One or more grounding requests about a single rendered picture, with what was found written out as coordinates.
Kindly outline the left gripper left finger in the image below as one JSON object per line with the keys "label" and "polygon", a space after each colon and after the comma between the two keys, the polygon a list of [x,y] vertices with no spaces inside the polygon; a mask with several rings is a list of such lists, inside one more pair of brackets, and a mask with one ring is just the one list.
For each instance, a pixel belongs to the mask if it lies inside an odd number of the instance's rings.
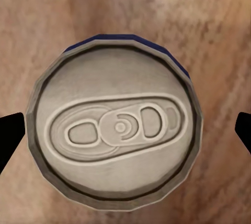
{"label": "left gripper left finger", "polygon": [[25,134],[25,120],[22,112],[0,118],[0,174]]}

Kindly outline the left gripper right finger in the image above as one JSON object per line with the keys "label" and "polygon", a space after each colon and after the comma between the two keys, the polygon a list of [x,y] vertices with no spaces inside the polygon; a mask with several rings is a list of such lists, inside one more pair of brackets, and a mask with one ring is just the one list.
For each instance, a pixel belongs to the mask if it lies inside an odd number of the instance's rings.
{"label": "left gripper right finger", "polygon": [[245,112],[238,114],[235,131],[251,153],[251,114]]}

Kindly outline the can of soda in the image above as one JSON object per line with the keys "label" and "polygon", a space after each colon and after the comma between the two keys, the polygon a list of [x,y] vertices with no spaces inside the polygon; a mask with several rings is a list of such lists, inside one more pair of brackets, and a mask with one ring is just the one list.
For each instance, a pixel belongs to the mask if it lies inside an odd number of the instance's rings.
{"label": "can of soda", "polygon": [[24,114],[42,178],[95,211],[162,201],[201,152],[204,116],[189,73],[135,34],[68,47],[36,80]]}

